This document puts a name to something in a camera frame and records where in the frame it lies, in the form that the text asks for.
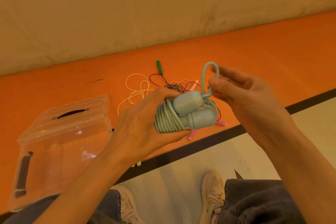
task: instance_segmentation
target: person's right hand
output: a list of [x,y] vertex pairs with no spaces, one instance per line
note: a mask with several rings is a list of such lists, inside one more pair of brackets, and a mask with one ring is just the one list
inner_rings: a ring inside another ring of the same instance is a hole
[[212,95],[229,104],[238,121],[259,146],[266,147],[270,139],[296,127],[290,114],[262,79],[227,67],[219,67],[219,73],[219,78],[209,79]]

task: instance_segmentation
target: beige wall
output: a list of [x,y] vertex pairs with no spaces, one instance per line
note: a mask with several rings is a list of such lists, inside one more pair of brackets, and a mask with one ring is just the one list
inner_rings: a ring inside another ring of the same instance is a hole
[[336,0],[0,0],[0,74],[336,9]]

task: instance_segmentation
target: dark gray pants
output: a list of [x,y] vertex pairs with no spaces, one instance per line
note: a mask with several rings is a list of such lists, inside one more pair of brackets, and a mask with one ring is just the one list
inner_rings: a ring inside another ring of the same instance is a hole
[[[32,224],[56,198],[42,199],[15,213],[4,224]],[[88,223],[122,223],[118,191],[107,192]],[[233,223],[305,223],[305,220],[282,181],[229,179],[218,224]]]

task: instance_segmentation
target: pant leg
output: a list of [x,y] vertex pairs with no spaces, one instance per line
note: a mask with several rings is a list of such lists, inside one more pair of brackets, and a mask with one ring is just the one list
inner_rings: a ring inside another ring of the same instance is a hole
[[229,179],[218,224],[305,223],[280,180]]
[[[56,200],[58,195],[44,198],[13,214],[4,224],[32,224]],[[92,214],[89,224],[115,224],[121,222],[121,201],[117,190],[109,190]]]

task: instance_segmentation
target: clear plastic container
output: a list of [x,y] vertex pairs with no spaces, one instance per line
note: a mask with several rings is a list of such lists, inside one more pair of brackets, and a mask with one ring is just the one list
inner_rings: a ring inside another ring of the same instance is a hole
[[18,138],[12,211],[59,194],[103,151],[112,133],[109,104],[101,96],[46,110]]

